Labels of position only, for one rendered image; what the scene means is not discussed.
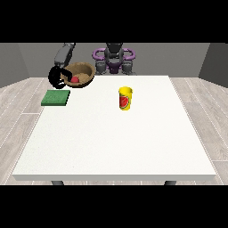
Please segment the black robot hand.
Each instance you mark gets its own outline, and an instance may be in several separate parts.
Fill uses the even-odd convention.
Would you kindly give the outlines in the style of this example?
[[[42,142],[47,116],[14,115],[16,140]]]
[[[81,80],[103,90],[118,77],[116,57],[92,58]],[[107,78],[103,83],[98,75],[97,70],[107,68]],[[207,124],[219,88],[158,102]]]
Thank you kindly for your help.
[[[59,66],[53,66],[50,69],[48,80],[50,84],[56,89],[62,89],[66,84],[64,80],[61,79],[61,75],[65,76],[70,82],[72,79],[72,73],[67,69],[60,68]]]

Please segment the brown wooden bowl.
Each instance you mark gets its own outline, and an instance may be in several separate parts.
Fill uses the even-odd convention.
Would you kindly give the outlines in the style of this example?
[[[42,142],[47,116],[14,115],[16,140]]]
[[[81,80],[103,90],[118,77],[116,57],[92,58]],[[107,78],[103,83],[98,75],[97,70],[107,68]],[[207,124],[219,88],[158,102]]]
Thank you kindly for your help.
[[[69,82],[67,77],[61,75],[61,79],[63,79],[64,83],[69,87],[83,88],[85,86],[88,86],[94,79],[95,68],[90,63],[75,62],[65,67],[65,69],[70,71],[73,77],[78,78],[78,82],[73,83]]]

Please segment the green square pad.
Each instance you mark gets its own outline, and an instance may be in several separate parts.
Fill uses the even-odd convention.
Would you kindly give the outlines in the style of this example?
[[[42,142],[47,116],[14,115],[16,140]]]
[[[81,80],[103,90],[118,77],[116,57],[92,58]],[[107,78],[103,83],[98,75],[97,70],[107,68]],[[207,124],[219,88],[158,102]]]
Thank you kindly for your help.
[[[70,90],[48,90],[41,101],[42,106],[65,106]]]

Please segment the yellow cup with melon print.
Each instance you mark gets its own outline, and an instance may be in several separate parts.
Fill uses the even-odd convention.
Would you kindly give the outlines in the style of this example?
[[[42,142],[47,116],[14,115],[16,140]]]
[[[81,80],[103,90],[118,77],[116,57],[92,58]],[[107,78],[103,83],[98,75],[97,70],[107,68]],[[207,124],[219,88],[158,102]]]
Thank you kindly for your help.
[[[119,108],[122,110],[129,110],[132,101],[133,89],[128,86],[123,86],[119,88],[118,93]]]

